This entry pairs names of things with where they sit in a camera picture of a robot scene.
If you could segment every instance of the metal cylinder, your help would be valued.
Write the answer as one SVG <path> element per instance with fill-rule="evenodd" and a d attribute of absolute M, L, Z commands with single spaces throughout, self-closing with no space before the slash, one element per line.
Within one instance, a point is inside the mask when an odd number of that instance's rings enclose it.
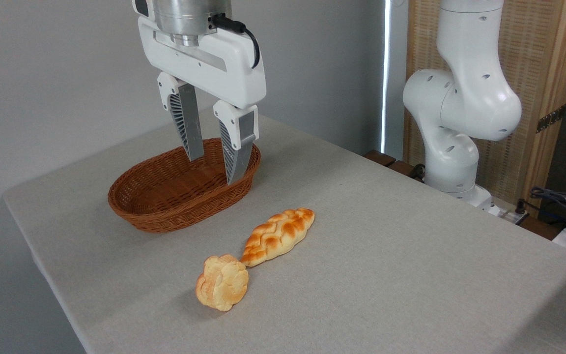
<path fill-rule="evenodd" d="M 214 14 L 231 17 L 230 0 L 153 0 L 153 6 L 159 29 L 179 36 L 182 45 L 197 45 L 197 36 L 214 33 Z"/>

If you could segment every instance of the woven panel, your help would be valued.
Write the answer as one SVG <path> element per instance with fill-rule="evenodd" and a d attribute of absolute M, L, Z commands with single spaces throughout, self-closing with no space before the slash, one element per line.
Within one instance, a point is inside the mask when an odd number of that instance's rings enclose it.
<path fill-rule="evenodd" d="M 449 67 L 436 49 L 440 0 L 410 2 L 410 34 L 408 74 L 420 69 Z M 506 1 L 499 34 L 499 58 L 510 87 L 521 98 L 523 115 L 517 130 L 499 142 L 476 140 L 480 152 L 477 182 L 495 197 L 516 201 L 523 187 L 526 155 L 532 150 L 532 129 L 539 119 L 538 98 L 548 67 L 548 40 L 556 33 L 555 1 Z M 425 150 L 416 123 L 406 117 L 406 161 L 425 162 Z"/>

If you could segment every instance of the basket rim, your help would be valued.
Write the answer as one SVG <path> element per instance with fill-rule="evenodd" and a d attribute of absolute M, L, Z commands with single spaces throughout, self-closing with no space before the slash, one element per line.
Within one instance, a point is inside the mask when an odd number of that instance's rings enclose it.
<path fill-rule="evenodd" d="M 215 144 L 215 143 L 217 143 L 217 141 L 219 141 L 221 143 L 222 139 L 221 138 L 205 139 L 203 142 L 204 143 L 209 142 L 211 144 Z M 113 209 L 113 211 L 121 217 L 138 219 L 138 218 L 149 218 L 149 217 L 163 217 L 163 216 L 170 214 L 170 213 L 176 214 L 178 211 L 190 210 L 192 208 L 197 207 L 198 205 L 200 205 L 202 203 L 206 203 L 210 199 L 211 195 L 219 194 L 220 190 L 224 190 L 224 189 L 231 190 L 231 189 L 234 189 L 234 188 L 242 188 L 242 186 L 244 184 L 246 184 L 247 182 L 252 183 L 252 179 L 253 179 L 254 175 L 256 174 L 256 171 L 258 170 L 259 164 L 261 162 L 261 151 L 259 150 L 259 148 L 255 144 L 253 144 L 252 150 L 250 152 L 250 161 L 249 161 L 249 165 L 246 169 L 246 172 L 242 176 L 242 178 L 239 179 L 238 181 L 236 181 L 234 184 L 231 184 L 231 185 L 228 185 L 226 183 L 222 184 L 221 186 L 218 186 L 218 187 L 213 188 L 211 190 L 207 190 L 202 194 L 198 194 L 197 196 L 195 196 L 195 197 L 193 197 L 193 198 L 187 200 L 186 202 L 181 203 L 177 206 L 167 208 L 166 210 L 155 211 L 153 213 L 134 213 L 132 211 L 124 210 L 123 208 L 121 208 L 119 206 L 119 203 L 117 203 L 117 200 L 116 200 L 117 191 L 122 186 L 122 184 L 124 184 L 126 181 L 128 181 L 130 175 L 132 175 L 133 170 L 135 170 L 136 168 L 139 168 L 143 164 L 150 163 L 150 160 L 162 159 L 165 155 L 180 153 L 180 150 L 184 151 L 184 148 L 182 146 L 179 146 L 179 147 L 173 148 L 172 150 L 168 150 L 166 152 L 163 152 L 159 155 L 150 157 L 149 159 L 146 159 L 146 160 L 144 160 L 140 163 L 135 164 L 135 166 L 132 166 L 131 168 L 126 170 L 124 173 L 122 173 L 115 180 L 115 182 L 112 184 L 112 186 L 108 190 L 108 204 Z"/>

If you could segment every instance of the brown wicker basket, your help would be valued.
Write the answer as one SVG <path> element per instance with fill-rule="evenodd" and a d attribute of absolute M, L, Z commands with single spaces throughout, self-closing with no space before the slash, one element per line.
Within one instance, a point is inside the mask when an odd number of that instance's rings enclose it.
<path fill-rule="evenodd" d="M 204 156 L 189 161 L 175 148 L 139 163 L 121 175 L 108 191 L 108 204 L 139 230 L 168 233 L 200 222 L 235 204 L 252 186 L 261 161 L 253 145 L 245 175 L 226 183 L 222 141 L 204 141 Z"/>

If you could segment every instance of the braided bread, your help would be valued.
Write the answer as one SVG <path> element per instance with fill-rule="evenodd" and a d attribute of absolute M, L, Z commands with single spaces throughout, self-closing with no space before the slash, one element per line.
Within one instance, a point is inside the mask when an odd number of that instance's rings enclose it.
<path fill-rule="evenodd" d="M 253 230 L 240 262 L 246 266 L 256 266 L 289 252 L 305 238 L 314 216 L 314 211 L 305 208 L 274 215 Z"/>

